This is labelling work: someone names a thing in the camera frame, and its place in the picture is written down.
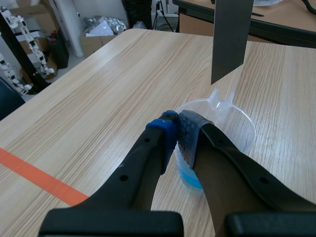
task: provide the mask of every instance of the blue gripper pad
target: blue gripper pad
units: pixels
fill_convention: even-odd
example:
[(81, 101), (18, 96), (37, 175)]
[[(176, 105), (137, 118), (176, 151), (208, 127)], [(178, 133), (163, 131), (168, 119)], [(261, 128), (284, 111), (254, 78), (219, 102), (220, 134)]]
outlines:
[(181, 124), (178, 138), (179, 150), (190, 169), (192, 169), (196, 156), (199, 131), (203, 125), (214, 123), (191, 110), (183, 110), (179, 114), (179, 119)]

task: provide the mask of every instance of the clear plastic cup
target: clear plastic cup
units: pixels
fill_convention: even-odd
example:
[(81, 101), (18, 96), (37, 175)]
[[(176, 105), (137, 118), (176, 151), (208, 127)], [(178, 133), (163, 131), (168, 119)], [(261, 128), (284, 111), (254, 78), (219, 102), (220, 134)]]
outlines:
[[(241, 152), (247, 154), (256, 140), (255, 125), (248, 114), (232, 103), (234, 92), (231, 93), (229, 100), (221, 100), (218, 91), (216, 88), (209, 98), (183, 104), (176, 109), (176, 112), (192, 110), (214, 122), (215, 126), (224, 132)], [(178, 144), (175, 148), (175, 155), (181, 177), (190, 185), (202, 189), (198, 178), (183, 159)]]

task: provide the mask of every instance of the wood grain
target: wood grain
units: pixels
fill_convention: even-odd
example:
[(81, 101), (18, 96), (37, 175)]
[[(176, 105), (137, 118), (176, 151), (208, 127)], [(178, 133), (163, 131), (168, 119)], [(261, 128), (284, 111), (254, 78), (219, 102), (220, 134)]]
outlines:
[[(195, 5), (215, 9), (211, 0), (182, 0)], [(316, 8), (316, 0), (309, 0)], [(316, 16), (311, 14), (301, 0), (283, 0), (271, 6), (254, 6), (252, 12), (264, 17), (252, 16), (252, 19), (270, 22), (282, 26), (316, 32)]]
[[(145, 125), (214, 88), (257, 127), (250, 156), (316, 202), (316, 51), (248, 42), (245, 64), (210, 85), (212, 37), (128, 30), (0, 122), (0, 147), (91, 195)], [(64, 203), (0, 166), (0, 236), (36, 236)], [(204, 194), (172, 157), (153, 209), (181, 213), (187, 237), (214, 236)]]

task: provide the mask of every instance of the wooden table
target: wooden table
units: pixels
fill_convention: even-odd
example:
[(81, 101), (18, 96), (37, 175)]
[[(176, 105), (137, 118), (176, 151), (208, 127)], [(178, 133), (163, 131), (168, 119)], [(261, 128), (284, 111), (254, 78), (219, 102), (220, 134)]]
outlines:
[[(256, 124), (249, 155), (316, 202), (315, 49), (248, 42), (245, 64), (212, 86), (211, 58), (211, 37), (128, 30), (2, 120), (0, 147), (89, 196), (148, 122), (218, 87)], [(3, 165), (0, 203), (2, 237), (36, 236), (48, 210), (68, 206)], [(214, 235), (203, 192), (183, 184), (174, 157), (153, 209), (180, 212), (187, 237)]]
[[(309, 0), (316, 8), (316, 0)], [(180, 32), (213, 36), (215, 4), (211, 0), (173, 0), (179, 6)], [(301, 0), (283, 0), (271, 6), (254, 6), (250, 41), (276, 42), (316, 48), (316, 16)]]

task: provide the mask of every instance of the cardboard box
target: cardboard box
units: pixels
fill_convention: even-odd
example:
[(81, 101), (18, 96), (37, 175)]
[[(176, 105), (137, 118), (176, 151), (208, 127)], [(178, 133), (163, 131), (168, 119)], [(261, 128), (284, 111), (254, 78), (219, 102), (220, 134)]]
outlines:
[(34, 6), (31, 6), (30, 0), (18, 0), (17, 3), (20, 7), (10, 9), (11, 13), (22, 17), (35, 17), (40, 30), (44, 30), (46, 36), (59, 29), (57, 18), (49, 4), (49, 0), (41, 0), (38, 5)]
[(102, 48), (108, 42), (113, 40), (116, 36), (92, 36), (86, 37), (86, 31), (80, 36), (80, 42), (82, 45), (83, 53), (86, 57), (89, 57), (91, 54)]
[[(48, 57), (48, 61), (47, 61), (47, 65), (48, 65), (48, 68), (53, 68), (54, 69), (54, 73), (52, 74), (49, 74), (47, 76), (47, 78), (45, 78), (46, 80), (50, 80), (50, 79), (53, 79), (56, 75), (57, 75), (57, 65), (53, 59), (53, 56), (50, 54), (49, 57)], [(25, 82), (27, 84), (33, 84), (32, 81), (30, 80), (29, 76), (26, 74), (26, 72), (23, 70), (23, 68), (21, 68), (20, 70), (20, 73), (22, 74), (23, 76), (23, 79), (25, 80)]]

